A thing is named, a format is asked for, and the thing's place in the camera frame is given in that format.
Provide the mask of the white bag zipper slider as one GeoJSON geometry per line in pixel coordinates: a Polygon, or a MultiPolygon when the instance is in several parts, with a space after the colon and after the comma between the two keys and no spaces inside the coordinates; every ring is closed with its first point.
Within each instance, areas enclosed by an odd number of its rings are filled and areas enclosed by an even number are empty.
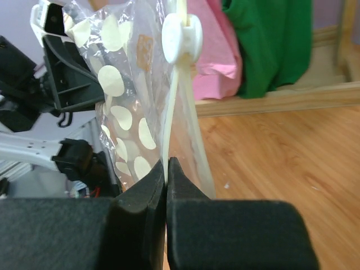
{"type": "Polygon", "coordinates": [[[190,63],[198,61],[203,47],[203,29],[200,19],[187,15],[189,26],[184,26],[179,14],[166,16],[162,28],[162,47],[169,64],[177,64],[181,57],[189,54],[190,63]]]}

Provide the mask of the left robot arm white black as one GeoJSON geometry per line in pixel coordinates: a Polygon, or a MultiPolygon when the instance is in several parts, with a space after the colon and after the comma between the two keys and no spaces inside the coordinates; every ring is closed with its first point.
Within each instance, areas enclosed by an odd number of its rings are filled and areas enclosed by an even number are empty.
{"type": "Polygon", "coordinates": [[[92,197],[116,197],[122,188],[106,151],[96,152],[83,139],[19,136],[44,113],[57,117],[57,126],[66,128],[74,113],[91,111],[104,100],[98,80],[74,43],[50,34],[42,41],[46,72],[36,78],[35,62],[1,38],[1,124],[9,130],[1,135],[1,158],[60,172],[70,181],[83,182],[92,197]]]}

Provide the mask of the clear polka dot zip bag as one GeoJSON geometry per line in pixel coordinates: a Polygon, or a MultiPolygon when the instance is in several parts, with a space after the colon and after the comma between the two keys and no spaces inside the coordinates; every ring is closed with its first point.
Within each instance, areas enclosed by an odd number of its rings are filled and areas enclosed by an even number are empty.
{"type": "Polygon", "coordinates": [[[185,54],[169,64],[161,41],[168,14],[189,26],[186,1],[123,1],[96,12],[72,1],[63,11],[66,33],[103,90],[105,100],[95,105],[100,140],[123,188],[175,157],[186,177],[214,198],[192,89],[194,63],[185,54]]]}

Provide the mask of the green t-shirt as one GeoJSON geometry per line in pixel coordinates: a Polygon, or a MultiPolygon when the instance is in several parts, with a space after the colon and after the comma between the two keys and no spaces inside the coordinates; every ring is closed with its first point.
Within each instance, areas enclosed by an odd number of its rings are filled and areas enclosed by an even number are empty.
{"type": "Polygon", "coordinates": [[[307,71],[312,51],[312,1],[222,1],[242,57],[237,94],[261,98],[296,83],[307,71]]]}

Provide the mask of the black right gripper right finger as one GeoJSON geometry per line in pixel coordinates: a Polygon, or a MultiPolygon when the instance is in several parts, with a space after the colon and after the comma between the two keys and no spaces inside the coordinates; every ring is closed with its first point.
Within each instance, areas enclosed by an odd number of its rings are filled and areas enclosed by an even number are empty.
{"type": "Polygon", "coordinates": [[[279,200],[212,200],[169,160],[171,269],[319,269],[301,214],[279,200]]]}

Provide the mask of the pink t-shirt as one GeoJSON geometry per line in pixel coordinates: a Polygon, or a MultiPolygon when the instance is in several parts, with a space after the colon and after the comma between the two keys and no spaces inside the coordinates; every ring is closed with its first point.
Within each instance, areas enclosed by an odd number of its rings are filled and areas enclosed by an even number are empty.
{"type": "Polygon", "coordinates": [[[236,33],[221,1],[188,1],[188,13],[202,24],[202,53],[193,79],[196,100],[234,96],[242,82],[242,58],[236,33]]]}

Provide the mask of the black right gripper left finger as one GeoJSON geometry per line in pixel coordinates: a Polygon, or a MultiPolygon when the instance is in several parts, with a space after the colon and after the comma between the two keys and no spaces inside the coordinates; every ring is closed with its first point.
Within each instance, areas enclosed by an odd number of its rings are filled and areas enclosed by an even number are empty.
{"type": "Polygon", "coordinates": [[[3,199],[2,269],[162,269],[161,162],[118,197],[3,199]]]}

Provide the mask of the wooden clothes rack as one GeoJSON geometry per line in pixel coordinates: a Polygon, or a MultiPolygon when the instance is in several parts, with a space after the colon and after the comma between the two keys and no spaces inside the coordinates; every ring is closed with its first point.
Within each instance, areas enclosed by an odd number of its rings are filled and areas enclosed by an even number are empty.
{"type": "Polygon", "coordinates": [[[359,104],[359,45],[352,32],[358,1],[342,1],[338,25],[315,30],[308,71],[264,98],[196,102],[199,117],[342,107],[359,104]]]}

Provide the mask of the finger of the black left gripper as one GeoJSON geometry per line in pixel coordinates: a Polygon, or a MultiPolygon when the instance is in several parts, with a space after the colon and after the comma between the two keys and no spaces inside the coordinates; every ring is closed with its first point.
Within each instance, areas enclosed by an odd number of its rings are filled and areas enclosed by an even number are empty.
{"type": "Polygon", "coordinates": [[[42,38],[50,96],[57,110],[93,110],[105,96],[73,42],[45,35],[42,38]]]}

